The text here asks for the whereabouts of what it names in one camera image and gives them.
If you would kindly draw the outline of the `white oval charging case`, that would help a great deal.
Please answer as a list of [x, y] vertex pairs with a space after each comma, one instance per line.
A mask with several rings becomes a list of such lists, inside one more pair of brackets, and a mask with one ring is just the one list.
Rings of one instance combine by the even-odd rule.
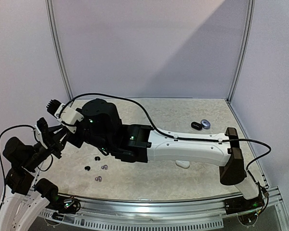
[[190, 167], [190, 162], [189, 161], [175, 161], [176, 165], [181, 167], [181, 168], [184, 168], [184, 169], [187, 169]]

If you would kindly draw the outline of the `black oval charging case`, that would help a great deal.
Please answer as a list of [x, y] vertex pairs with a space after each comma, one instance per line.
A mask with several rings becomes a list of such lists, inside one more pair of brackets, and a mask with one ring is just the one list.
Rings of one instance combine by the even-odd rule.
[[200, 123], [198, 123], [198, 122], [192, 122], [191, 123], [191, 127], [193, 129], [196, 129], [196, 130], [202, 130], [203, 129], [203, 126]]

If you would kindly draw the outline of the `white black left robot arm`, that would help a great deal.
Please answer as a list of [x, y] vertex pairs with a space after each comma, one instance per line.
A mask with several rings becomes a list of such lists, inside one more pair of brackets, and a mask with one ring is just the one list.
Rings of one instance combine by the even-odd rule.
[[58, 194], [58, 187], [48, 179], [36, 181], [33, 175], [49, 156], [61, 157], [66, 131], [60, 126], [31, 126], [36, 144], [25, 145], [17, 137], [10, 138], [0, 158], [11, 163], [3, 174], [3, 191], [0, 201], [0, 231], [27, 231], [45, 208], [58, 214], [76, 213], [79, 202]]

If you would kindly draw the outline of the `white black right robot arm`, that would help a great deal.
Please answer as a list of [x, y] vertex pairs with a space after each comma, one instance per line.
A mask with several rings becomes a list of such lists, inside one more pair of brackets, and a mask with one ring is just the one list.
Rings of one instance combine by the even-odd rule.
[[239, 205], [251, 209], [258, 202], [258, 186], [244, 169], [236, 129], [224, 133], [191, 134], [166, 131], [156, 125], [124, 124], [117, 103], [94, 99], [81, 108], [67, 107], [61, 120], [68, 141], [87, 143], [122, 162], [202, 162], [219, 167], [220, 183], [235, 186], [243, 196]]

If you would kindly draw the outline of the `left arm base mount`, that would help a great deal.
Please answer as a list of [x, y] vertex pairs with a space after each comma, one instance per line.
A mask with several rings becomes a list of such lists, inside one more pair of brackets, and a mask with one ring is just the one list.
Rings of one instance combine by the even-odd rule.
[[81, 204], [80, 200], [74, 197], [56, 196], [46, 208], [59, 214], [76, 214], [81, 209]]

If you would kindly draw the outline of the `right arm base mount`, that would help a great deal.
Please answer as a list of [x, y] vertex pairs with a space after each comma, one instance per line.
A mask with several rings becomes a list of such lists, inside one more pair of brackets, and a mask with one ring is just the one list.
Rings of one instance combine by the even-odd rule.
[[225, 199], [223, 204], [227, 215], [255, 210], [265, 205], [261, 192], [257, 197], [248, 200], [243, 196]]

